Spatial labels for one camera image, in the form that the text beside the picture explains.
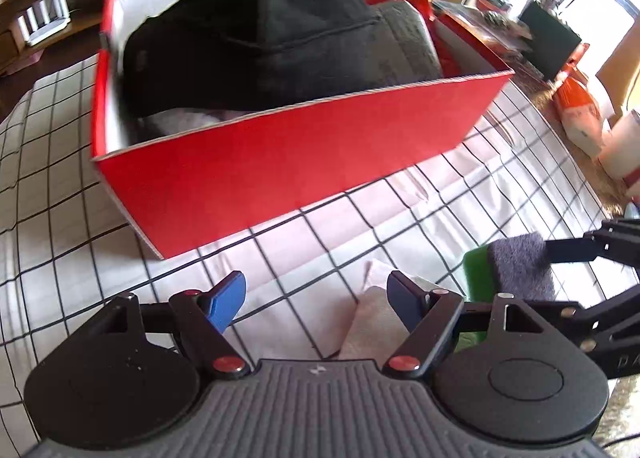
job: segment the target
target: red box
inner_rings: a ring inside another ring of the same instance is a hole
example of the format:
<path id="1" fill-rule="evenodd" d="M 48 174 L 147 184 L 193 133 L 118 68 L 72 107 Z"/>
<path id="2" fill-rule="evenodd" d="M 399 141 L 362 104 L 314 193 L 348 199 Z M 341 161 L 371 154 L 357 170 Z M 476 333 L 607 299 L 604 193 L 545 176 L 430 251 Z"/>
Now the red box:
<path id="1" fill-rule="evenodd" d="M 161 257 L 205 245 L 458 145 L 513 72 L 446 16 L 438 36 L 464 76 L 247 115 L 130 146 L 118 52 L 175 0 L 108 0 L 92 155 L 120 209 Z"/>

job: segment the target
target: white container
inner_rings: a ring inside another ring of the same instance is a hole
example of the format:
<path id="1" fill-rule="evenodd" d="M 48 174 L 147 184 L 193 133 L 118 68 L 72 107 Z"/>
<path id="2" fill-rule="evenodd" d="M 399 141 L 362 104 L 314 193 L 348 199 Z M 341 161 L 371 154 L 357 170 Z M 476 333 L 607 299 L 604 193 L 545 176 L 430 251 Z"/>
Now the white container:
<path id="1" fill-rule="evenodd" d="M 606 173 L 616 180 L 626 180 L 640 168 L 640 115 L 637 111 L 616 123 L 598 159 Z M 627 183 L 632 186 L 635 181 Z"/>

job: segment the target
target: gray fabric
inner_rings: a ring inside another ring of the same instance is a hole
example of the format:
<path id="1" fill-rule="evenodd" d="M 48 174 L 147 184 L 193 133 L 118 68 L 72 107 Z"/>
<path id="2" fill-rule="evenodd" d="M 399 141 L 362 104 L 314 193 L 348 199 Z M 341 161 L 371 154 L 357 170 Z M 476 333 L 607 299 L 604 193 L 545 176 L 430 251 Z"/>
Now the gray fabric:
<path id="1" fill-rule="evenodd" d="M 385 1 L 375 8 L 391 30 L 416 78 L 425 81 L 441 79 L 442 66 L 420 12 L 405 0 Z"/>

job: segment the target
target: orange bag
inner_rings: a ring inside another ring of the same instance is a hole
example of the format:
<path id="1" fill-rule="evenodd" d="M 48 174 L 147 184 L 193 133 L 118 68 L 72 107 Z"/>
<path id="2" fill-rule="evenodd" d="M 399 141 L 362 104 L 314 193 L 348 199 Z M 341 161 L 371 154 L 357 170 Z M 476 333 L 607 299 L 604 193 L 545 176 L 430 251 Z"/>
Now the orange bag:
<path id="1" fill-rule="evenodd" d="M 568 77 L 554 95 L 566 136 L 576 146 L 596 157 L 602 149 L 602 116 L 593 96 L 577 80 Z"/>

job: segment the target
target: gray sponge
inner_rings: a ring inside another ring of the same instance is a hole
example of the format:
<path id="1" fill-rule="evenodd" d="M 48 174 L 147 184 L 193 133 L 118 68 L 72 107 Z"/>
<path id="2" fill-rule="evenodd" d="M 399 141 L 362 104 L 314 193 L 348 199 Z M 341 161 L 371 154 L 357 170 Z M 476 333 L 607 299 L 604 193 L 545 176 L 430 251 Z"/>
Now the gray sponge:
<path id="1" fill-rule="evenodd" d="M 487 247 L 494 270 L 496 292 L 532 300 L 554 300 L 551 262 L 546 243 L 538 232 L 496 240 Z"/>

